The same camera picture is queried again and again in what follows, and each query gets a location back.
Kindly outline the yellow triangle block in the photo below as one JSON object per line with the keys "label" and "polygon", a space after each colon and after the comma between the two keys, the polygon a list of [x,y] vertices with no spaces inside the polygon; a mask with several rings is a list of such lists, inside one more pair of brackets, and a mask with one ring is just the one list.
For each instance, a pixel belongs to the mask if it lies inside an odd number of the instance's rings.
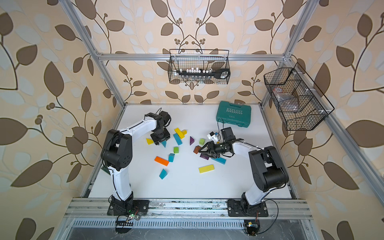
{"label": "yellow triangle block", "polygon": [[146,140],[147,140],[147,144],[148,144],[148,145],[151,145],[151,144],[154,143],[154,141],[153,141],[152,139],[146,139]]}

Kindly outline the long teal block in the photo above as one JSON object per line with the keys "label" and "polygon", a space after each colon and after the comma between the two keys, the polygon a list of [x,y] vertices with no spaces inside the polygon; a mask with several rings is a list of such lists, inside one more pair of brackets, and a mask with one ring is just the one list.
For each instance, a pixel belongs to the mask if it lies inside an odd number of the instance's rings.
{"label": "long teal block", "polygon": [[217,159],[212,158],[212,160],[223,165],[226,163],[226,159],[223,159],[223,158],[217,158]]}
{"label": "long teal block", "polygon": [[176,143],[178,144],[178,146],[180,146],[180,145],[183,144],[183,142],[182,142],[182,140],[181,140],[181,138],[179,137],[178,134],[173,134],[173,136],[174,136],[175,141],[176,141]]}

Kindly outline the orange long block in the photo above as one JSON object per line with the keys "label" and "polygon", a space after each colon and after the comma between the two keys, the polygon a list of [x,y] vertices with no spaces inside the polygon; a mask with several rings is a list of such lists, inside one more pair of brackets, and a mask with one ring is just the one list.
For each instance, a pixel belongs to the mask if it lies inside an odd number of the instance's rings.
{"label": "orange long block", "polygon": [[164,166],[168,166],[169,165],[169,161],[168,160],[165,160],[163,158],[160,158],[160,157],[156,157],[155,158],[155,162],[161,164],[161,165],[164,165]]}

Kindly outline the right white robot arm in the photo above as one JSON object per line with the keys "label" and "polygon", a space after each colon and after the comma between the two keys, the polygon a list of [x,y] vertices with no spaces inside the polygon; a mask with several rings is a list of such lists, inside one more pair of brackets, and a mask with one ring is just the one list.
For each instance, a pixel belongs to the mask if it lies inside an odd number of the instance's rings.
{"label": "right white robot arm", "polygon": [[199,153],[212,159],[218,159],[226,153],[231,153],[231,157],[242,156],[250,161],[254,180],[239,201],[227,201],[229,217],[267,217],[267,195],[284,188],[289,182],[278,151],[273,146],[261,148],[246,143],[244,139],[236,138],[230,127],[222,129],[221,135],[223,142],[219,143],[216,134],[211,132],[208,135],[210,141],[199,149]]}

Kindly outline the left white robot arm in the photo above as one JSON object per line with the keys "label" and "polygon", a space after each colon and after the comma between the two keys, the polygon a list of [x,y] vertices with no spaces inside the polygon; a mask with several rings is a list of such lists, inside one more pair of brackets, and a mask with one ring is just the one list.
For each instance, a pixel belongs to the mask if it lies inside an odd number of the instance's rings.
{"label": "left white robot arm", "polygon": [[167,130],[172,118],[169,113],[159,110],[148,113],[144,119],[122,130],[110,130],[104,142],[101,159],[108,169],[113,183],[110,197],[109,216],[146,215],[149,200],[135,200],[129,180],[129,164],[133,159],[133,143],[151,132],[151,140],[159,145],[170,139]]}

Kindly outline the brown wooden block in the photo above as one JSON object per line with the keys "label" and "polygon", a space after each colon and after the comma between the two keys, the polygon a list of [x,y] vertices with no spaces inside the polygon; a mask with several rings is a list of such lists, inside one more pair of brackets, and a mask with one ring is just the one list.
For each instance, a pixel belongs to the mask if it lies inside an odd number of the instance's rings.
{"label": "brown wooden block", "polygon": [[200,149],[201,149],[201,146],[196,146],[194,149],[194,153],[198,154]]}

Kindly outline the long yellow block upper left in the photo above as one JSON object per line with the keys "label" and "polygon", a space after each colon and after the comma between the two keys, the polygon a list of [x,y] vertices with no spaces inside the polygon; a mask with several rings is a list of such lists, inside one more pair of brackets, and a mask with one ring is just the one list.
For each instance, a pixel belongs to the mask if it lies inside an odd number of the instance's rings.
{"label": "long yellow block upper left", "polygon": [[180,139],[183,139],[185,137],[185,134],[179,128],[175,128],[175,132]]}

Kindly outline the long yellow block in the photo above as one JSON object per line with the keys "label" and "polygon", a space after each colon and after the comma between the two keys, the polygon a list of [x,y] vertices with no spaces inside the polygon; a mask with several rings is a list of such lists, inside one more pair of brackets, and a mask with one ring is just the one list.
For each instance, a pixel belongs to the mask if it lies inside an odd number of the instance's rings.
{"label": "long yellow block", "polygon": [[180,139],[183,139],[185,137],[185,134],[179,128],[175,128],[175,132]]}
{"label": "long yellow block", "polygon": [[207,166],[203,166],[203,167],[199,168],[199,173],[200,174],[207,173],[207,172],[213,171],[214,169],[215,169],[215,167],[214,167],[213,164],[207,165]]}

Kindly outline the long yellow block lower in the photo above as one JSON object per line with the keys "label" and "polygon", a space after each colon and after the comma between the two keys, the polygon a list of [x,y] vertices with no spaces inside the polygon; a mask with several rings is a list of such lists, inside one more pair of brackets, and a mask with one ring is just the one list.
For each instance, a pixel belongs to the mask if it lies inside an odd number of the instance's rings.
{"label": "long yellow block lower", "polygon": [[213,164],[207,165],[207,166],[203,166],[203,167],[199,168],[199,173],[200,174],[207,173],[207,172],[213,171],[214,169],[215,169],[215,167],[214,167]]}

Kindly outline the green plastic tool case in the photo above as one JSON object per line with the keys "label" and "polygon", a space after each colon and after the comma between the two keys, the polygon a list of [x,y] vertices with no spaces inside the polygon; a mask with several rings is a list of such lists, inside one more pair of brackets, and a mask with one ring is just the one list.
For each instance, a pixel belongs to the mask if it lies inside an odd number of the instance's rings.
{"label": "green plastic tool case", "polygon": [[219,103],[216,121],[247,128],[251,123],[251,106],[237,105],[226,101]]}

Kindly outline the dark green hand tool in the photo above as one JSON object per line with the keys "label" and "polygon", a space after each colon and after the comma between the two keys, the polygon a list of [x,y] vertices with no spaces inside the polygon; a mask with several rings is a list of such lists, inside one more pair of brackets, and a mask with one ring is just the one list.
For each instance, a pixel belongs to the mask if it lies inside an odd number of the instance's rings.
{"label": "dark green hand tool", "polygon": [[109,171],[108,168],[102,166],[102,167],[101,167],[101,170],[104,171],[106,174],[111,175],[111,173],[110,173],[110,171]]}

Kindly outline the plastic bag in basket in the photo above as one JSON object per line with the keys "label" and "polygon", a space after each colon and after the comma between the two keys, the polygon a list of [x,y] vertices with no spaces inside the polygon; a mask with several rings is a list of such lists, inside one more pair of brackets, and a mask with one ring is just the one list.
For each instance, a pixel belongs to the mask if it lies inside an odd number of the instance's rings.
{"label": "plastic bag in basket", "polygon": [[273,90],[275,97],[279,103],[280,109],[283,112],[298,112],[300,109],[299,98],[297,96],[283,93],[280,88]]}

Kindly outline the socket rail with sockets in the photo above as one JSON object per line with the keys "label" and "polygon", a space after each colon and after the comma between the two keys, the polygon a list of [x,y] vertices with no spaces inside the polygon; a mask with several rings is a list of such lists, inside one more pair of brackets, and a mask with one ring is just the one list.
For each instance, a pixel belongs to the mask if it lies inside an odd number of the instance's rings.
{"label": "socket rail with sockets", "polygon": [[178,74],[182,77],[191,77],[191,78],[203,78],[203,79],[218,79],[224,80],[228,79],[231,76],[230,69],[218,69],[214,70],[185,70],[185,71],[174,71],[175,74]]}

